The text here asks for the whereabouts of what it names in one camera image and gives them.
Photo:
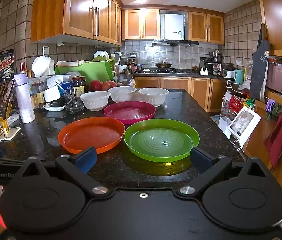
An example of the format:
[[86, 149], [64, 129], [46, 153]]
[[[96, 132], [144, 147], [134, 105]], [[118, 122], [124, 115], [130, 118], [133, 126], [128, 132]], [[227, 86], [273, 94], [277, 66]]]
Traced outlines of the orange plastic plate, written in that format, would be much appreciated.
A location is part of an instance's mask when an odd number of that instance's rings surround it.
[[70, 153], [78, 154], [88, 147], [104, 153], [122, 140], [125, 126], [107, 117], [84, 118], [66, 125], [58, 134], [60, 145]]

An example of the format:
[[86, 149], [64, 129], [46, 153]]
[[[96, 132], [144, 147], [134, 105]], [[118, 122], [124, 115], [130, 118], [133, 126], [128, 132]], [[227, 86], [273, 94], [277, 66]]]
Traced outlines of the green plastic plate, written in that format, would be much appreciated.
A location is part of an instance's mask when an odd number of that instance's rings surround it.
[[179, 161], [199, 145], [199, 133], [190, 125], [171, 119], [149, 119], [132, 124], [124, 141], [136, 156], [157, 163]]

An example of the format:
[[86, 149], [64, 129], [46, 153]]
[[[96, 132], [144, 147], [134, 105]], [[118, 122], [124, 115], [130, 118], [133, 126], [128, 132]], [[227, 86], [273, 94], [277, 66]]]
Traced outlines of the white bowl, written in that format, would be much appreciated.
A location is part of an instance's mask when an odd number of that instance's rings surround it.
[[169, 91], [164, 88], [141, 88], [138, 90], [143, 102], [152, 104], [155, 107], [161, 106], [165, 103]]
[[104, 109], [107, 106], [110, 96], [110, 92], [95, 91], [82, 94], [80, 96], [80, 100], [83, 102], [86, 109], [96, 112]]
[[131, 86], [113, 87], [108, 90], [114, 102], [131, 101], [136, 91], [137, 89]]

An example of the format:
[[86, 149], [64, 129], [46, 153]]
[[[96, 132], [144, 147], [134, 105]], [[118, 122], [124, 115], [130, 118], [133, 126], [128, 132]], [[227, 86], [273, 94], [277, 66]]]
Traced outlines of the magenta plastic plate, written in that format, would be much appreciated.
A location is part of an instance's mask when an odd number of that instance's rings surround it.
[[155, 106], [140, 101], [118, 102], [104, 109], [106, 117], [119, 120], [124, 125], [132, 125], [139, 121], [151, 119], [155, 113]]

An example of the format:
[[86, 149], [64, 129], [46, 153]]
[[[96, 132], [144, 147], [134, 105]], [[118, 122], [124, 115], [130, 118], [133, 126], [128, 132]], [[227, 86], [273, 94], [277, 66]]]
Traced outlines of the white framed picture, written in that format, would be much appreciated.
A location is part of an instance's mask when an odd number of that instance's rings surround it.
[[243, 148], [260, 120], [261, 116], [244, 106], [230, 123], [228, 129], [234, 136], [235, 141], [239, 143], [240, 148]]

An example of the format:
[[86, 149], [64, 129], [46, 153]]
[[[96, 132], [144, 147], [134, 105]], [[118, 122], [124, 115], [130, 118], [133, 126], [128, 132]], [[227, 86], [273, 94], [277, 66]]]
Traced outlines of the clear glass cup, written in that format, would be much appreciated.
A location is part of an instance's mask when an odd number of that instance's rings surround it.
[[66, 111], [68, 113], [79, 113], [84, 110], [84, 106], [79, 97], [75, 96], [75, 89], [70, 88], [64, 92], [66, 101]]

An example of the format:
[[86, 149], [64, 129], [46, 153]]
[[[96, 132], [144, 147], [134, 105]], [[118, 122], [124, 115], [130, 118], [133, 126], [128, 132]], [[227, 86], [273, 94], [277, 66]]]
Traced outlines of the purple water bottle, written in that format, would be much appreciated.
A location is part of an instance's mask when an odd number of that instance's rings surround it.
[[24, 124], [35, 120], [35, 114], [31, 102], [28, 78], [25, 74], [14, 75], [15, 94], [18, 104], [18, 109]]

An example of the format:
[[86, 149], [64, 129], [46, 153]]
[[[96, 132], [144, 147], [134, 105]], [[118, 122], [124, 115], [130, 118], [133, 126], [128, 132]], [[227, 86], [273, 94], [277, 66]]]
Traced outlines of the red hanging towel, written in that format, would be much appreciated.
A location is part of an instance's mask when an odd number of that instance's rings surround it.
[[278, 118], [273, 132], [263, 141], [270, 156], [273, 168], [276, 168], [282, 151], [282, 113]]

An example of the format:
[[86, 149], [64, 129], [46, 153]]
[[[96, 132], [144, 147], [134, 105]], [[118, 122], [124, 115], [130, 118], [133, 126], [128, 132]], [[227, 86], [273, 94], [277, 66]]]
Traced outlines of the smartphone on yellow stand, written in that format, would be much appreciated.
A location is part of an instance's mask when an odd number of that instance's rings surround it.
[[6, 81], [0, 85], [0, 121], [6, 120], [9, 116], [14, 86], [14, 80]]

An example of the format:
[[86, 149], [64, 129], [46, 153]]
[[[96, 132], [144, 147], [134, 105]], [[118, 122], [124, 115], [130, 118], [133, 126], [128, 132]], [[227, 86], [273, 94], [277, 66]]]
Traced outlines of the red apple left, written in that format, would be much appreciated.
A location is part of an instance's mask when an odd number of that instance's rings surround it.
[[100, 80], [93, 80], [90, 84], [89, 84], [89, 90], [92, 92], [95, 91], [102, 91], [102, 87], [103, 87], [103, 82]]

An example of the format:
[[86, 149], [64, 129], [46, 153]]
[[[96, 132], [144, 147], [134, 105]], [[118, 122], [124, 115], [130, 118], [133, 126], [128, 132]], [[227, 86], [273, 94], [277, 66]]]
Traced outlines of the red apple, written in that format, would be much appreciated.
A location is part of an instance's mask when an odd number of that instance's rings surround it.
[[110, 88], [117, 87], [117, 84], [114, 81], [108, 80], [102, 84], [102, 90], [108, 91]]
[[90, 84], [89, 84], [89, 90], [92, 92], [95, 91], [102, 91], [102, 87], [103, 87], [103, 82], [100, 80], [93, 80]]

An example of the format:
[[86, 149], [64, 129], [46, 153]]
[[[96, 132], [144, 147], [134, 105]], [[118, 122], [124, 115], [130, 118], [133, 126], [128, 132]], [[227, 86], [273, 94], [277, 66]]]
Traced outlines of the dark sauce jar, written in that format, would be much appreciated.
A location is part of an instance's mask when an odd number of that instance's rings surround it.
[[75, 97], [79, 98], [85, 93], [86, 77], [76, 76], [72, 78]]

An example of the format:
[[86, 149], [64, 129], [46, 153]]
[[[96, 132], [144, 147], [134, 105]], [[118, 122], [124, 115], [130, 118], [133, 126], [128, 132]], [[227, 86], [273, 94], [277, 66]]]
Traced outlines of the teal electric kettle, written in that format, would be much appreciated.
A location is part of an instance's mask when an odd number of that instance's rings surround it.
[[244, 71], [240, 69], [234, 70], [233, 74], [236, 84], [242, 85], [244, 83]]

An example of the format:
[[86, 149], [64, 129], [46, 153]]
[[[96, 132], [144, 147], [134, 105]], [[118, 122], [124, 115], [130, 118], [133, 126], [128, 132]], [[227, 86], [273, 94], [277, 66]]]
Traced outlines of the green cutting board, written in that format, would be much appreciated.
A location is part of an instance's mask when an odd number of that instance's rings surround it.
[[86, 77], [86, 83], [89, 85], [93, 80], [102, 82], [113, 80], [112, 67], [108, 61], [83, 62], [79, 66], [56, 66], [55, 74], [65, 75], [68, 72], [79, 72], [81, 76]]

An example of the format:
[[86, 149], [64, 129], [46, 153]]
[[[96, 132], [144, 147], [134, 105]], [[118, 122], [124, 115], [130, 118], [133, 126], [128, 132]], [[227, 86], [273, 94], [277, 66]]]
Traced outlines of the dark apron hanging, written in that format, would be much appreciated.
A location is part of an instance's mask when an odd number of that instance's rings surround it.
[[253, 67], [250, 84], [250, 97], [264, 102], [264, 93], [268, 71], [268, 56], [270, 52], [270, 42], [267, 38], [266, 24], [262, 23], [259, 32], [257, 49], [252, 55]]

